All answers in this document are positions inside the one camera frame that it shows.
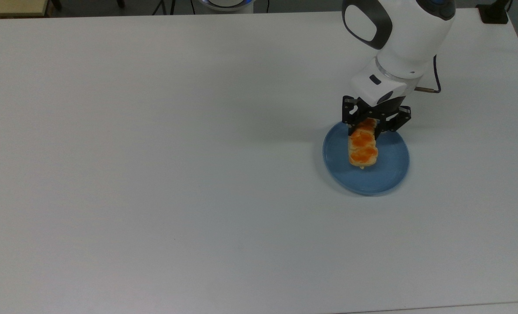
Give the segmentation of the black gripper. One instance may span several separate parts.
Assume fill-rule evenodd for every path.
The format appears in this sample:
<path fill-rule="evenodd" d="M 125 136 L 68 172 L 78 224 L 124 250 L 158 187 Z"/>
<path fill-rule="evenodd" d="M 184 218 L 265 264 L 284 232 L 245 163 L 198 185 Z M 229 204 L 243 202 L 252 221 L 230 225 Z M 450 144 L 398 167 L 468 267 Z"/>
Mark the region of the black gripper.
<path fill-rule="evenodd" d="M 411 107 L 397 104 L 380 104 L 371 107 L 361 98 L 343 96 L 341 102 L 341 122 L 347 124 L 349 136 L 367 118 L 378 120 L 375 129 L 375 139 L 377 140 L 381 133 L 386 133 L 387 131 L 394 133 L 405 123 L 408 123 L 411 119 Z"/>

